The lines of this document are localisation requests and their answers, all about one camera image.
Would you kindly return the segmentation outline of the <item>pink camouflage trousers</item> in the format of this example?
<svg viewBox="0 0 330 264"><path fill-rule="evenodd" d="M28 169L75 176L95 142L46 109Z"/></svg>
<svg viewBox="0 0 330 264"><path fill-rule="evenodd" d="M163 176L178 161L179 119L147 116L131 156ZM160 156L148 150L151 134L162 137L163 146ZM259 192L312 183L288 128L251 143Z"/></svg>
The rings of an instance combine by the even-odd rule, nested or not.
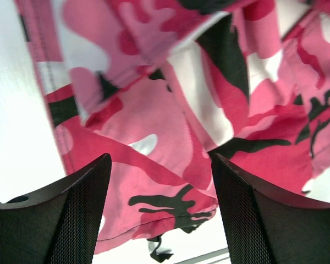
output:
<svg viewBox="0 0 330 264"><path fill-rule="evenodd" d="M95 255L217 212L220 154L330 201L330 1L16 1L62 159L109 153Z"/></svg>

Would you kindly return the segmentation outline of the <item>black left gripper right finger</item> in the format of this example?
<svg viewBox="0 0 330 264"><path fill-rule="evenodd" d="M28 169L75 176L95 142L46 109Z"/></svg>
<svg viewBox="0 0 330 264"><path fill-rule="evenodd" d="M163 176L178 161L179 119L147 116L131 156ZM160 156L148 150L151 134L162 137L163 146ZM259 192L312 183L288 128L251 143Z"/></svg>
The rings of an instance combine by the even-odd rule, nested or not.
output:
<svg viewBox="0 0 330 264"><path fill-rule="evenodd" d="M265 181L221 155L212 174L232 263L330 263L330 203Z"/></svg>

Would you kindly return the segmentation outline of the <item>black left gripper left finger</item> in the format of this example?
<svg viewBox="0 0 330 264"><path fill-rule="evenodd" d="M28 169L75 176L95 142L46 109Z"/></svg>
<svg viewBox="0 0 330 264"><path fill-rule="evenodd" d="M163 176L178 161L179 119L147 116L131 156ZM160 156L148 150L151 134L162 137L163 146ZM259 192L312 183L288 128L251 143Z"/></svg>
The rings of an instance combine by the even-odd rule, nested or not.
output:
<svg viewBox="0 0 330 264"><path fill-rule="evenodd" d="M0 202L0 263L91 263L111 166L105 153L54 183Z"/></svg>

